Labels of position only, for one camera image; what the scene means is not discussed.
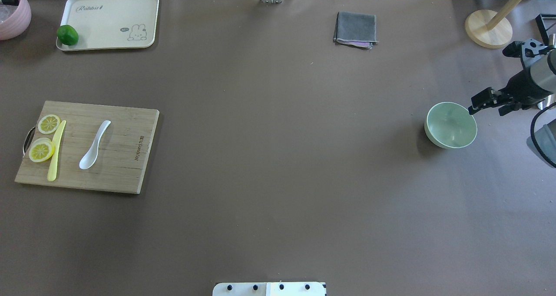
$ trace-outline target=yellow knife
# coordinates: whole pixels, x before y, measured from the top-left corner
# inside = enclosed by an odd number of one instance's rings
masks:
[[[48,181],[56,180],[56,174],[58,173],[58,152],[60,152],[60,140],[62,140],[62,134],[64,133],[64,128],[66,127],[66,121],[62,120],[58,129],[54,133],[52,142],[54,143],[54,154],[50,158],[50,167],[48,167]]]

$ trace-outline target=cutting board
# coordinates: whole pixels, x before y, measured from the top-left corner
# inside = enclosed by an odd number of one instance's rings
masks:
[[[152,140],[155,135],[159,111],[69,102],[44,102],[37,118],[56,114],[66,120],[58,156],[58,176],[46,179],[50,160],[34,163],[25,153],[16,182],[72,187],[76,189],[112,191],[139,194]],[[99,144],[99,157],[89,169],[79,168],[79,161],[91,147],[95,134],[103,121],[112,123]],[[34,139],[50,138],[36,128]]]

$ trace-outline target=spoon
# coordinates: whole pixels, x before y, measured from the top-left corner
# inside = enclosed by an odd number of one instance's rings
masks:
[[[108,128],[110,124],[110,120],[105,120],[99,127],[99,131],[95,135],[95,139],[93,140],[93,144],[91,144],[91,148],[85,153],[81,161],[79,162],[79,168],[81,169],[89,169],[96,161],[97,156],[99,155],[99,143],[101,141],[101,137],[103,137],[104,131]]]

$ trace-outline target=folded towel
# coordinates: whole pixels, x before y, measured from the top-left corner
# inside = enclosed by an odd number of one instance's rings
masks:
[[[377,43],[377,17],[375,15],[338,12],[334,41],[371,49]]]

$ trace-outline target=pink pot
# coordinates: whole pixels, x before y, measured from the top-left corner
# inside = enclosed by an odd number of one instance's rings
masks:
[[[31,8],[27,0],[20,0],[16,11],[0,23],[0,40],[12,39],[23,33],[31,21]]]

